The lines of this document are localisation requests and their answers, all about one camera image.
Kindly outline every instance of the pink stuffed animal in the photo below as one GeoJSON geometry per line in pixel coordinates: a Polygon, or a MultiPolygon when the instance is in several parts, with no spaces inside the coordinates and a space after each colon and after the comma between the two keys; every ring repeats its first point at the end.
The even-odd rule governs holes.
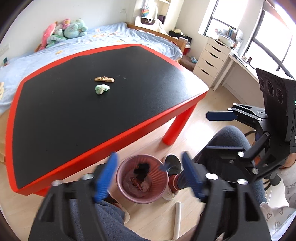
{"type": "Polygon", "coordinates": [[[63,30],[65,30],[70,25],[71,20],[69,18],[66,18],[63,21],[63,30]]]}
{"type": "Polygon", "coordinates": [[[53,24],[49,25],[47,27],[47,29],[44,31],[43,36],[42,36],[41,46],[40,46],[39,50],[42,50],[45,48],[45,46],[47,45],[46,40],[49,36],[51,36],[53,34],[56,26],[57,26],[57,24],[53,23],[53,24]]]}

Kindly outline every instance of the drawer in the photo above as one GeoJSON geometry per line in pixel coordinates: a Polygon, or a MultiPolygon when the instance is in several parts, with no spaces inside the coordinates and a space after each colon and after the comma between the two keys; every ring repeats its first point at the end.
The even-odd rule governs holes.
{"type": "Polygon", "coordinates": [[[213,85],[214,78],[210,76],[207,72],[202,70],[200,67],[195,66],[193,73],[199,77],[203,82],[205,82],[209,87],[213,85]]]}
{"type": "Polygon", "coordinates": [[[206,71],[210,76],[213,78],[216,77],[218,73],[218,69],[215,68],[212,64],[209,62],[205,61],[204,59],[200,58],[199,61],[197,62],[197,66],[206,71]]]}
{"type": "Polygon", "coordinates": [[[202,55],[201,55],[200,58],[202,58],[205,61],[209,62],[211,65],[213,65],[217,69],[220,69],[222,67],[223,63],[224,63],[217,56],[215,56],[214,54],[211,54],[209,51],[206,51],[206,50],[204,50],[202,52],[202,55]]]}
{"type": "Polygon", "coordinates": [[[205,46],[205,50],[209,51],[210,53],[217,56],[219,59],[225,61],[227,58],[227,55],[224,54],[222,51],[218,50],[217,48],[213,47],[212,45],[207,44],[205,46]]]}
{"type": "Polygon", "coordinates": [[[209,45],[212,45],[216,49],[220,50],[222,53],[224,53],[226,55],[228,55],[230,53],[230,49],[228,47],[226,47],[224,44],[222,44],[221,42],[219,42],[218,40],[214,40],[212,38],[209,38],[207,43],[209,45]]]}

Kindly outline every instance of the knee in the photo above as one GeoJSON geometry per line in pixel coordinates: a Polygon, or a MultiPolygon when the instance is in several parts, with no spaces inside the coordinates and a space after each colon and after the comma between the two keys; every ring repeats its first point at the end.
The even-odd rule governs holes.
{"type": "Polygon", "coordinates": [[[226,126],[217,134],[217,145],[221,146],[239,146],[245,150],[250,148],[250,144],[244,134],[235,126],[226,126]]]}

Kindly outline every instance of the sock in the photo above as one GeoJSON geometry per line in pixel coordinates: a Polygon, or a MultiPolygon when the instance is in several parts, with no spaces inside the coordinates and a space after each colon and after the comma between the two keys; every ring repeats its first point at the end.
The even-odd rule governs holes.
{"type": "Polygon", "coordinates": [[[168,186],[171,189],[172,193],[176,193],[179,189],[177,185],[177,180],[178,180],[179,175],[171,175],[168,178],[168,186]]]}

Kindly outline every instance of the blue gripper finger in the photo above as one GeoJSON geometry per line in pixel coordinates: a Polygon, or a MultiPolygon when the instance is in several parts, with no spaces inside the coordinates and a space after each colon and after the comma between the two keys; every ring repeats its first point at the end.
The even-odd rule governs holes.
{"type": "Polygon", "coordinates": [[[204,198],[205,195],[202,193],[203,182],[200,181],[198,173],[196,172],[193,162],[188,156],[187,152],[184,152],[182,155],[182,164],[186,181],[188,185],[192,188],[195,197],[199,199],[204,198]]]}
{"type": "Polygon", "coordinates": [[[116,153],[112,153],[96,182],[96,194],[94,196],[96,202],[99,202],[108,196],[108,188],[113,174],[115,173],[117,163],[118,155],[116,153]]]}

